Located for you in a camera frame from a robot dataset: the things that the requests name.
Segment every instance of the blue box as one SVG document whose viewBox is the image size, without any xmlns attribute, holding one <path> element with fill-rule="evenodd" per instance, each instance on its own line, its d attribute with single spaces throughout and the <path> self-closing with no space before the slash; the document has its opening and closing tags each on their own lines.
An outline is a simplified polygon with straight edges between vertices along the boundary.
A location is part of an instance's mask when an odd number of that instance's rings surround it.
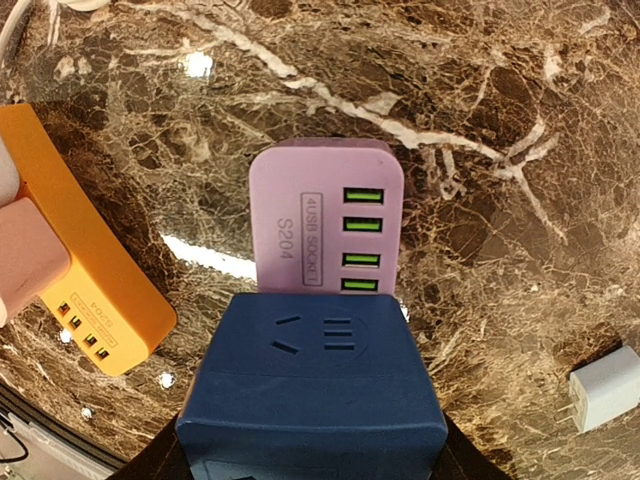
<svg viewBox="0 0 640 480">
<path fill-rule="evenodd" d="M 176 430 L 196 480 L 426 480 L 447 437 L 387 295 L 237 295 Z"/>
</svg>

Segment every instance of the black cable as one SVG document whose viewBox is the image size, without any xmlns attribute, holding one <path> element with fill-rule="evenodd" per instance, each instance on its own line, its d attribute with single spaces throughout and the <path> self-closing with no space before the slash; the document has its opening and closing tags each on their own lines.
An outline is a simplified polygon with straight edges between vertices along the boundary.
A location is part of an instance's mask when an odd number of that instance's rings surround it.
<svg viewBox="0 0 640 480">
<path fill-rule="evenodd" d="M 22 462 L 23 460 L 26 460 L 27 458 L 29 458 L 29 449 L 27 448 L 27 446 L 22 442 L 22 440 L 16 437 L 16 435 L 11 430 L 9 430 L 9 428 L 13 427 L 13 425 L 11 425 L 11 422 L 9 422 L 6 418 L 0 415 L 0 423 L 4 425 L 5 433 L 8 434 L 11 438 L 13 438 L 15 442 L 20 446 L 20 448 L 22 448 L 22 451 L 24 452 L 19 457 L 0 458 L 0 465 L 6 465 L 7 463 Z"/>
</svg>

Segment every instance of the orange power strip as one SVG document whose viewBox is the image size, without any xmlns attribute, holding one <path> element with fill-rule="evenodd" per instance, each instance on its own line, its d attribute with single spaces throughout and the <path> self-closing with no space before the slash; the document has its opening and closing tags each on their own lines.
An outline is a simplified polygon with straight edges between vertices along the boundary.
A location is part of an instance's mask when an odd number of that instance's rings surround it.
<svg viewBox="0 0 640 480">
<path fill-rule="evenodd" d="M 147 359 L 176 313 L 84 194 L 29 105 L 0 108 L 0 136 L 71 267 L 40 297 L 87 356 L 117 376 Z"/>
</svg>

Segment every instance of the blue power adapter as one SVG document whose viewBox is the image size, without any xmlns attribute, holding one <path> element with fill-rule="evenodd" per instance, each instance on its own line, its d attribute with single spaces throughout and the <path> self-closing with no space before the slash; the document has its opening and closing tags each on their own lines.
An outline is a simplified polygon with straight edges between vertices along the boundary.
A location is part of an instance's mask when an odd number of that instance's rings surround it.
<svg viewBox="0 0 640 480">
<path fill-rule="evenodd" d="M 235 296 L 176 430 L 196 480 L 425 480 L 447 437 L 387 295 Z"/>
</svg>

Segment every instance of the marble table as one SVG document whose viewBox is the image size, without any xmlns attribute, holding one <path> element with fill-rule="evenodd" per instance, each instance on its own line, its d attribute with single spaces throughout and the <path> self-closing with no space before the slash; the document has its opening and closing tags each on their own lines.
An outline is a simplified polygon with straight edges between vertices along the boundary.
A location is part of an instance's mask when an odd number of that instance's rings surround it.
<svg viewBox="0 0 640 480">
<path fill-rule="evenodd" d="M 572 369 L 640 349 L 635 0 L 54 4 L 31 11 L 3 102 L 34 105 L 179 325 L 108 378 L 35 303 L 0 331 L 2 380 L 132 457 L 255 289 L 251 161 L 378 138 L 406 174 L 397 296 L 443 408 L 514 477 L 640 479 L 640 410 L 580 436 L 559 411 Z"/>
</svg>

